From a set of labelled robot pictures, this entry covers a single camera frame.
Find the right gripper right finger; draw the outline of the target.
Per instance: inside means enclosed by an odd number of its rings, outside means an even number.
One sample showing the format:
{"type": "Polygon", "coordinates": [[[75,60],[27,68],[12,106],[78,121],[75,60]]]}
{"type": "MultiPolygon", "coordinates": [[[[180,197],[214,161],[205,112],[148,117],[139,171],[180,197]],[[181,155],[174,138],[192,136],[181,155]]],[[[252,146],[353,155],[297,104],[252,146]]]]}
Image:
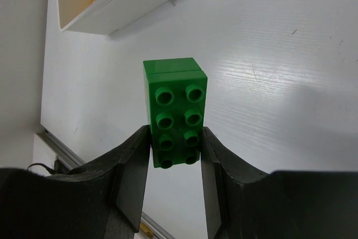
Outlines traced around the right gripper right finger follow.
{"type": "Polygon", "coordinates": [[[201,173],[209,238],[356,238],[357,173],[265,173],[201,135],[201,173]]]}

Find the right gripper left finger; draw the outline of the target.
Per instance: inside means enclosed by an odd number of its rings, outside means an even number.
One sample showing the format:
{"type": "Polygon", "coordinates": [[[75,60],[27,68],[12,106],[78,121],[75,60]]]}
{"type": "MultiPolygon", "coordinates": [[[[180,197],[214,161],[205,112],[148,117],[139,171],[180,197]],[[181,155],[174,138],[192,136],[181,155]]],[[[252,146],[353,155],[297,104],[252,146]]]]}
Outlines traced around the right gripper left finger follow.
{"type": "Polygon", "coordinates": [[[1,169],[2,238],[133,238],[139,231],[150,129],[64,175],[1,169]]]}

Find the large dark green lego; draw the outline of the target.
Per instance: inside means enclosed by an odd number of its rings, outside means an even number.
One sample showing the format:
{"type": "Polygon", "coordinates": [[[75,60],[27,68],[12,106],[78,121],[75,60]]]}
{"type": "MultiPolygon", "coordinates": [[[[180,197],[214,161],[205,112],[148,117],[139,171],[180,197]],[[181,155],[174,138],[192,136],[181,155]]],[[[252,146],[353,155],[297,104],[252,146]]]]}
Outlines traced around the large dark green lego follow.
{"type": "Polygon", "coordinates": [[[194,58],[143,62],[153,166],[199,160],[208,77],[194,58]]]}

